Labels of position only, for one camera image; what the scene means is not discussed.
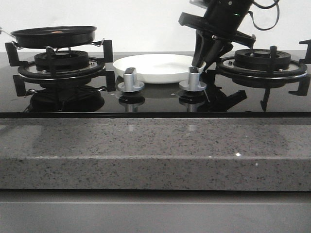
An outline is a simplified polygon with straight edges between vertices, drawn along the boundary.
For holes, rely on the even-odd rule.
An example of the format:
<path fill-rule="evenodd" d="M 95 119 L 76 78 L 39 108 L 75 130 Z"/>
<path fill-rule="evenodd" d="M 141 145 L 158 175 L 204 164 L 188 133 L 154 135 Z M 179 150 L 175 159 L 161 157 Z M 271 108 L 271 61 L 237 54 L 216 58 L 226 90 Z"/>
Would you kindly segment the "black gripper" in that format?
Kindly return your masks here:
<path fill-rule="evenodd" d="M 206 9 L 202 17 L 182 12 L 178 20 L 180 25 L 196 29 L 193 67 L 201 67 L 205 62 L 204 71 L 207 70 L 232 51 L 231 42 L 253 47 L 256 37 L 238 31 L 252 5 L 250 0 L 191 0 L 190 3 Z M 213 39 L 213 35 L 231 42 Z"/>

